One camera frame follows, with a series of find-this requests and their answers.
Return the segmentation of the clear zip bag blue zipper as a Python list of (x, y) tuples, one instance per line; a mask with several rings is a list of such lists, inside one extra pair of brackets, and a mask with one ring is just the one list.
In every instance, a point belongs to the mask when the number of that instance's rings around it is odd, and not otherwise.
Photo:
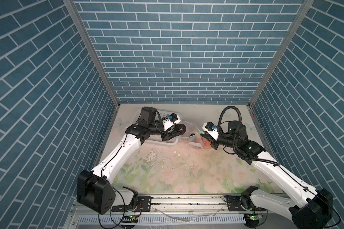
[(179, 136), (179, 142), (185, 143), (188, 146), (192, 146), (195, 148), (201, 148), (201, 149), (210, 149), (204, 147), (204, 140), (200, 134), (203, 132), (202, 128), (199, 127), (194, 122), (188, 122), (188, 121), (181, 121), (180, 124), (185, 125), (186, 131), (184, 134)]

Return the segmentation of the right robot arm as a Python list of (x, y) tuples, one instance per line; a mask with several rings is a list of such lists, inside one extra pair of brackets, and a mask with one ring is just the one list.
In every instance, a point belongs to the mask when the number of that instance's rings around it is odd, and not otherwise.
[(213, 149), (224, 146), (253, 168), (265, 174), (278, 185), (287, 198), (279, 197), (250, 186), (241, 193), (241, 206), (245, 210), (264, 208), (291, 220), (298, 229), (324, 229), (333, 217), (333, 196), (306, 183), (266, 151), (257, 142), (248, 139), (245, 126), (240, 121), (230, 121), (228, 131), (211, 122), (203, 125), (202, 137)]

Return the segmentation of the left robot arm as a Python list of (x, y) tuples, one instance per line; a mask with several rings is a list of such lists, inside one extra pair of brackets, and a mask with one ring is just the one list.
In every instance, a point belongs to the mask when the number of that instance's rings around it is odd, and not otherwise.
[(138, 192), (127, 187), (114, 188), (112, 183), (117, 173), (151, 135), (159, 135), (162, 141), (169, 141), (185, 132), (186, 126), (181, 124), (176, 113), (161, 116), (157, 109), (144, 106), (137, 121), (125, 130), (121, 141), (109, 155), (91, 170), (83, 170), (78, 175), (76, 201), (100, 215), (112, 208), (134, 211), (138, 205)]

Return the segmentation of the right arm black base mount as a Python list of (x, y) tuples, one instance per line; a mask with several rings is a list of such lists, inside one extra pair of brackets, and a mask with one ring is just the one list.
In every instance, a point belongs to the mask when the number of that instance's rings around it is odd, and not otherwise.
[(264, 208), (255, 207), (248, 198), (239, 195), (225, 195), (223, 201), (227, 204), (228, 211), (266, 211)]

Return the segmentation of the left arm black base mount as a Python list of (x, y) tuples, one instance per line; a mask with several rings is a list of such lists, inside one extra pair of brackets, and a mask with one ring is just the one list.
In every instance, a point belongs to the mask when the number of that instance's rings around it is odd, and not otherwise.
[(129, 204), (124, 207), (124, 205), (112, 206), (112, 212), (150, 212), (152, 204), (151, 196), (140, 196), (131, 200)]

